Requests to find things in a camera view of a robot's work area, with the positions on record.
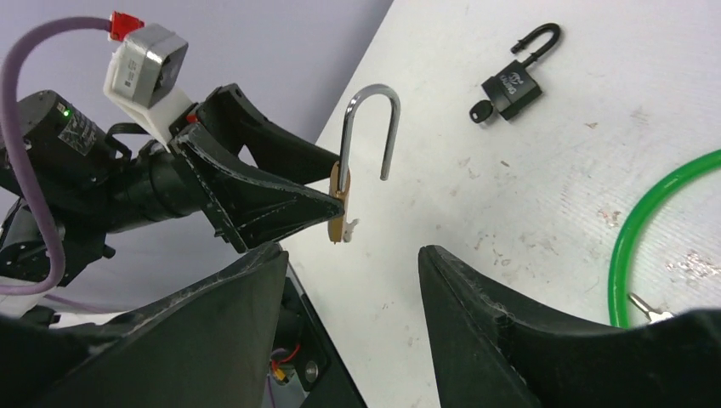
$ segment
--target gray wall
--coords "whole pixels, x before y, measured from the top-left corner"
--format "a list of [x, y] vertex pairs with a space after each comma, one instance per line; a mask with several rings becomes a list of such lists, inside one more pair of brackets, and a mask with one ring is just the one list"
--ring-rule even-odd
[[[190, 43], [179, 86], [195, 100], [237, 82], [272, 121], [315, 140], [392, 0], [25, 0], [0, 14], [0, 55], [29, 28], [113, 9], [176, 31]], [[20, 97], [51, 88], [101, 127], [126, 116], [102, 94], [116, 48], [96, 31], [69, 33], [38, 48], [22, 71]], [[123, 139], [137, 149], [147, 138]], [[15, 197], [0, 192], [0, 211]], [[56, 294], [108, 309], [129, 309], [175, 292], [237, 258], [200, 214], [113, 235], [118, 254], [91, 265]]]

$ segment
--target black padlock shackle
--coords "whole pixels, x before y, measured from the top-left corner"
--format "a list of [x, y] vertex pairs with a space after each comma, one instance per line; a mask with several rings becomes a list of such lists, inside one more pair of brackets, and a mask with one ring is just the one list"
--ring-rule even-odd
[[539, 38], [543, 33], [546, 33], [546, 32], [552, 32], [553, 35], [539, 49], [537, 49], [535, 52], [531, 53], [531, 56], [528, 57], [527, 60], [525, 60], [521, 63], [521, 64], [523, 64], [524, 67], [527, 67], [528, 65], [531, 65], [534, 62], [536, 62], [546, 52], [548, 52], [549, 49], [551, 49], [554, 45], [556, 45], [556, 43], [561, 38], [561, 27], [556, 23], [546, 23], [544, 25], [541, 25], [538, 28], [536, 28], [534, 31], [529, 32], [527, 36], [521, 38], [516, 43], [516, 45], [514, 45], [511, 48], [511, 53], [517, 54], [519, 51], [525, 49], [528, 46], [528, 44], [532, 43], [533, 40], [535, 40], [536, 38]]

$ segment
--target table surface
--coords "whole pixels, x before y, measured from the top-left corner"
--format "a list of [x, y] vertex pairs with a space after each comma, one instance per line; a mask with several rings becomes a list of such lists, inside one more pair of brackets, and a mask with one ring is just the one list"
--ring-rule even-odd
[[[394, 2], [318, 140], [339, 151], [352, 95], [388, 84], [402, 104], [390, 178], [378, 179], [389, 103], [371, 97], [350, 155], [353, 240], [333, 245], [323, 224], [282, 243], [370, 407], [439, 405], [422, 246], [608, 322], [619, 225], [655, 182], [718, 148], [719, 18], [718, 2]], [[531, 68], [544, 95], [512, 122], [472, 123], [480, 84], [549, 21], [564, 36]], [[674, 197], [644, 236], [630, 287], [648, 303], [680, 312], [721, 299], [719, 182]]]

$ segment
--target open padlock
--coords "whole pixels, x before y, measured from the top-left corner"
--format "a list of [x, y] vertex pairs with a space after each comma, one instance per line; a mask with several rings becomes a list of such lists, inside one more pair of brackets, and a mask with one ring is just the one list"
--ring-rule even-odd
[[388, 127], [388, 138], [385, 142], [385, 152], [383, 153], [383, 165], [381, 166], [381, 180], [388, 179], [390, 173], [390, 162], [393, 159], [393, 147], [395, 146], [395, 134], [398, 131], [398, 120], [400, 119], [400, 98], [398, 94], [389, 86], [380, 83], [369, 85], [355, 94], [353, 99], [348, 103], [343, 118], [343, 136], [340, 141], [340, 157], [339, 161], [333, 165], [331, 170], [331, 189], [329, 191], [332, 197], [343, 202], [343, 216], [328, 221], [328, 238], [331, 242], [350, 242], [353, 228], [358, 224], [358, 219], [351, 223], [347, 221], [348, 200], [350, 194], [350, 135], [353, 132], [353, 120], [355, 113], [361, 102], [376, 94], [385, 95], [390, 99], [390, 125]]

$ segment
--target green tube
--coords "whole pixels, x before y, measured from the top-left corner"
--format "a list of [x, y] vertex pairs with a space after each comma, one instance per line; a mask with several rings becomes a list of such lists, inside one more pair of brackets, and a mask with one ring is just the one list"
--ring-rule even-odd
[[608, 306], [610, 323], [613, 326], [629, 327], [628, 272], [633, 266], [633, 255], [646, 225], [673, 194], [699, 177], [719, 168], [721, 168], [721, 150], [684, 164], [654, 185], [628, 214], [626, 222], [618, 233], [610, 259]]

